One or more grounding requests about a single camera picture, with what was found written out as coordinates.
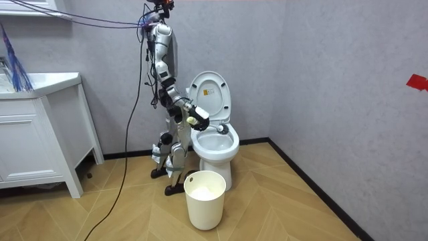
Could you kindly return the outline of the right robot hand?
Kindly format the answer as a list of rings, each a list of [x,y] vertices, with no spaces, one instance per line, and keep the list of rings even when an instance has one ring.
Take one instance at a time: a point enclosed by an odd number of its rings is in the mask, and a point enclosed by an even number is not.
[[[188,111],[189,117],[187,122],[191,128],[196,131],[204,131],[209,126],[209,113],[199,106],[193,105]]]

